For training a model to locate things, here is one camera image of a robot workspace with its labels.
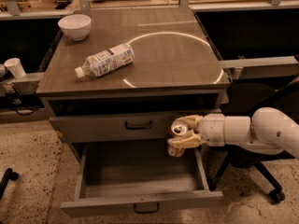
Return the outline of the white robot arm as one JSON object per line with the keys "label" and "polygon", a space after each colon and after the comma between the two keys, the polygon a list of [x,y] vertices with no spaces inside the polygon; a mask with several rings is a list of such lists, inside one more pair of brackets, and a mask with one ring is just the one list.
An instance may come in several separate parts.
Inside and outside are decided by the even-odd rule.
{"label": "white robot arm", "polygon": [[233,145],[254,153],[277,155],[286,151],[299,159],[299,125],[283,112],[262,107],[249,116],[208,114],[175,119],[167,140],[170,154],[186,148]]}

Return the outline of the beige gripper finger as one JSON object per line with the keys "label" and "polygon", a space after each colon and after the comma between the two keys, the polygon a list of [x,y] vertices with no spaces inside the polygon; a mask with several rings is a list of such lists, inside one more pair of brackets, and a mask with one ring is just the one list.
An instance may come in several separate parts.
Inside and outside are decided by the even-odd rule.
{"label": "beige gripper finger", "polygon": [[188,126],[189,129],[198,131],[198,127],[202,118],[203,117],[199,115],[189,115],[189,116],[177,118],[174,120],[174,122],[184,123]]}
{"label": "beige gripper finger", "polygon": [[200,134],[194,130],[188,131],[182,136],[176,136],[168,140],[168,144],[175,148],[194,148],[204,143]]}

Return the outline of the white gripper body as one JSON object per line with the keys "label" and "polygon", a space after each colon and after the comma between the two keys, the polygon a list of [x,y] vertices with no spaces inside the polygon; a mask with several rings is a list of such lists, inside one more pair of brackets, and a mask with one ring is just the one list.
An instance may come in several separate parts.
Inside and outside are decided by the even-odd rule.
{"label": "white gripper body", "polygon": [[223,114],[208,114],[199,122],[198,132],[205,144],[210,147],[224,146],[224,122]]}

